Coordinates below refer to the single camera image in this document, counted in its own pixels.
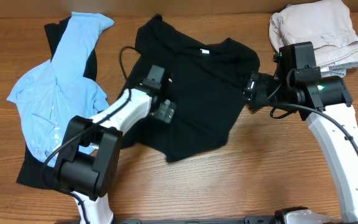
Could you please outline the black t-shirt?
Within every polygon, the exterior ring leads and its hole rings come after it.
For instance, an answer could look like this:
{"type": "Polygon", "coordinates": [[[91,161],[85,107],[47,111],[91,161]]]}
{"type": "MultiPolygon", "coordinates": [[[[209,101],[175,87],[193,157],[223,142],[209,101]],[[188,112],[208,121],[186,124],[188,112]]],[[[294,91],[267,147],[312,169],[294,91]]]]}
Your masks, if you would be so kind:
{"type": "Polygon", "coordinates": [[[177,108],[171,123],[150,116],[134,125],[122,146],[141,143],[176,162],[227,143],[241,113],[244,85],[258,71],[257,53],[227,38],[205,45],[177,31],[157,14],[139,28],[135,48],[141,56],[128,82],[131,87],[145,78],[152,65],[172,73],[166,97],[177,108]]]}

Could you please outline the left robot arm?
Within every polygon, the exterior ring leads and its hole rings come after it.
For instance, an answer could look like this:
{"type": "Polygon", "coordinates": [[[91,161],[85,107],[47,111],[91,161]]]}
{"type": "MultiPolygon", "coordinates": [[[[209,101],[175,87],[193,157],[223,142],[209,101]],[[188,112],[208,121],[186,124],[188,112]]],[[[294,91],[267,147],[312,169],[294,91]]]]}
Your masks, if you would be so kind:
{"type": "Polygon", "coordinates": [[[153,65],[147,76],[126,88],[108,109],[91,118],[75,116],[56,149],[53,177],[75,199],[80,223],[114,223],[108,190],[117,171],[122,140],[140,120],[153,116],[165,123],[176,105],[165,98],[173,75],[153,65]]]}

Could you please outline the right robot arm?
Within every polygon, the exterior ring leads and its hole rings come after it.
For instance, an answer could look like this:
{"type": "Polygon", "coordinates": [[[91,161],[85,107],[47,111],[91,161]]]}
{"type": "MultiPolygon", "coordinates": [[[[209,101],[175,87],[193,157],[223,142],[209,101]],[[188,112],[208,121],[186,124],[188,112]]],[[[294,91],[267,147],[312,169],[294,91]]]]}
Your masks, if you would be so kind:
{"type": "Polygon", "coordinates": [[[284,118],[298,113],[316,138],[333,178],[340,218],[306,207],[275,211],[265,223],[358,223],[358,126],[353,100],[344,80],[323,77],[311,42],[281,47],[273,56],[274,75],[252,72],[243,97],[255,113],[269,106],[284,118]]]}

